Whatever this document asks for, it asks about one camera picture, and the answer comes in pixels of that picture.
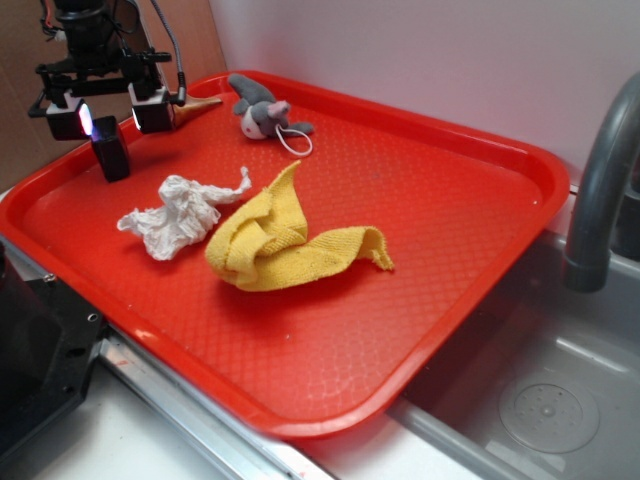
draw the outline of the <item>plush shark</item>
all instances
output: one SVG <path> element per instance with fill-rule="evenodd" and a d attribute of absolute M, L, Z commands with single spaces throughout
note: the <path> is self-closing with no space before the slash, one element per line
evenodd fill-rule
<path fill-rule="evenodd" d="M 243 115 L 240 125 L 242 133 L 254 140 L 267 137 L 297 136 L 313 132 L 308 122 L 289 124 L 287 114 L 291 105 L 284 100 L 276 100 L 273 94 L 258 82 L 238 73 L 229 75 L 229 85 L 240 100 L 233 106 L 235 115 Z"/>

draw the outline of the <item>red tray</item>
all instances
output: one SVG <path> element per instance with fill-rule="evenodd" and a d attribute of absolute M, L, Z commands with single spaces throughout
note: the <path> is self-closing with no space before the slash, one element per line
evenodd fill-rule
<path fill-rule="evenodd" d="M 312 284 L 247 293 L 211 272 L 206 240 L 157 262 L 116 229 L 134 208 L 161 205 L 170 174 L 235 188 L 246 165 L 250 198 L 295 160 L 277 140 L 242 135 L 227 75 L 190 88 L 224 103 L 175 132 L 142 136 L 123 123 L 129 178 L 108 184 L 86 144 L 11 191 L 0 231 L 247 423 L 283 438 L 326 435 L 394 399 L 560 208 L 568 177 L 530 145 L 247 75 L 293 105 L 291 121 L 316 128 L 295 179 L 309 238 L 374 225 L 394 272 L 358 261 Z"/>

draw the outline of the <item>tray rim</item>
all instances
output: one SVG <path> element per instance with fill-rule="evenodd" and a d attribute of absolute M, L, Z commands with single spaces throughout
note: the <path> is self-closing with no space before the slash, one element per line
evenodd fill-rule
<path fill-rule="evenodd" d="M 219 93 L 231 92 L 231 88 L 225 81 L 230 73 L 232 72 L 223 72 L 201 79 L 193 83 L 190 86 L 190 90 L 202 91 L 210 86 L 215 86 Z M 355 113 L 345 119 L 356 123 L 366 120 L 371 128 L 389 131 L 386 123 L 390 119 L 398 120 L 392 132 L 397 133 L 396 130 L 400 130 L 401 134 L 407 135 L 408 138 L 412 139 L 415 139 L 416 131 L 428 128 L 430 135 L 445 135 L 447 137 L 447 145 L 452 149 L 451 151 L 456 153 L 460 152 L 454 149 L 455 146 L 461 145 L 462 142 L 472 142 L 473 147 L 476 149 L 474 153 L 482 157 L 478 158 L 474 155 L 473 158 L 479 161 L 489 161 L 488 156 L 491 155 L 509 156 L 511 159 L 514 153 L 520 156 L 520 164 L 510 164 L 508 168 L 529 178 L 540 188 L 544 198 L 543 205 L 503 250 L 500 255 L 500 261 L 492 262 L 475 279 L 469 291 L 474 290 L 474 285 L 481 284 L 483 285 L 483 290 L 488 292 L 490 288 L 487 289 L 486 285 L 490 284 L 492 286 L 497 283 L 500 277 L 506 273 L 509 267 L 535 240 L 547 222 L 562 207 L 569 195 L 569 176 L 566 168 L 557 156 L 539 147 L 271 74 L 256 71 L 241 71 L 237 73 L 243 73 L 260 81 L 274 92 L 286 90 L 288 94 L 293 94 L 293 96 L 291 94 L 288 95 L 292 99 L 292 103 L 295 102 L 307 108 L 313 109 L 314 105 L 317 105 L 314 102 L 326 98 L 331 98 L 335 105 L 349 105 L 350 109 L 355 110 Z M 133 142 L 142 136 L 135 128 L 131 118 L 121 122 L 121 126 L 127 143 Z M 0 202 L 0 235 L 5 236 L 7 240 L 23 250 L 25 254 L 42 267 L 54 272 L 72 285 L 88 301 L 97 303 L 107 318 L 126 318 L 126 316 L 130 315 L 130 312 L 127 312 L 124 305 L 111 301 L 107 302 L 110 305 L 104 308 L 102 306 L 105 303 L 103 292 L 99 291 L 95 285 L 83 278 L 82 275 L 79 275 L 73 267 L 65 265 L 62 259 L 48 252 L 44 246 L 31 239 L 26 232 L 19 228 L 20 216 L 42 196 L 40 194 L 47 193 L 60 186 L 59 180 L 67 181 L 86 170 L 89 164 L 87 158 L 92 158 L 91 155 L 86 154 L 87 150 L 90 149 L 91 145 L 88 142 L 77 147 L 43 169 L 28 176 L 9 191 Z M 495 158 L 492 157 L 489 163 L 507 168 L 504 163 L 501 163 L 503 161 L 502 157 L 498 161 L 495 161 Z M 552 182 L 541 181 L 544 177 L 547 180 L 552 180 Z M 395 395 L 390 396 L 389 392 L 399 393 L 401 391 L 402 387 L 410 381 L 412 373 L 415 373 L 428 361 L 430 356 L 437 350 L 437 347 L 446 341 L 446 338 L 464 321 L 466 315 L 471 312 L 478 301 L 479 299 L 470 298 L 468 292 L 465 292 L 460 301 L 456 302 L 453 308 L 430 331 L 432 337 L 436 338 L 435 342 L 431 341 L 429 344 L 424 344 L 423 338 L 409 352 L 405 361 L 389 375 L 382 387 L 373 392 L 364 402 L 351 407 L 345 413 L 322 420 L 292 421 L 273 412 L 266 414 L 264 411 L 257 411 L 256 403 L 258 402 L 256 399 L 248 396 L 244 391 L 239 391 L 221 375 L 216 375 L 216 381 L 212 382 L 212 371 L 206 369 L 191 357 L 185 355 L 184 358 L 167 360 L 161 355 L 162 345 L 151 342 L 144 343 L 142 346 L 154 356 L 162 358 L 163 362 L 177 372 L 183 374 L 182 372 L 188 371 L 188 380 L 190 382 L 199 385 L 200 387 L 198 388 L 201 389 L 201 386 L 205 385 L 205 393 L 207 395 L 220 401 L 222 405 L 254 427 L 268 434 L 286 439 L 319 437 L 354 426 L 390 405 Z M 445 322 L 448 317 L 459 318 L 455 322 L 455 328 L 451 328 L 451 321 Z M 140 343 L 140 339 L 134 338 L 134 340 Z"/>

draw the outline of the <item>white tissue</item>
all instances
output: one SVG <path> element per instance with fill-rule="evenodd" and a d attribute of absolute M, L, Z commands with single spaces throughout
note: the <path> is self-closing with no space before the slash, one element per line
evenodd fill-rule
<path fill-rule="evenodd" d="M 215 205 L 233 203 L 251 188 L 247 167 L 240 172 L 242 181 L 236 190 L 170 175 L 158 190 L 164 207 L 144 212 L 136 208 L 118 221 L 118 230 L 142 237 L 147 253 L 156 260 L 171 260 L 183 247 L 202 241 L 218 223 L 220 212 Z"/>

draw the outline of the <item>gray faucet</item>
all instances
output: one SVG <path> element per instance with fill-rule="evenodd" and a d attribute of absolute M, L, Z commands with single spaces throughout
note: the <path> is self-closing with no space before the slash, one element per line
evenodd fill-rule
<path fill-rule="evenodd" d="M 640 72 L 609 108 L 582 176 L 562 262 L 568 288 L 604 287 L 611 250 L 640 260 L 639 154 Z"/>

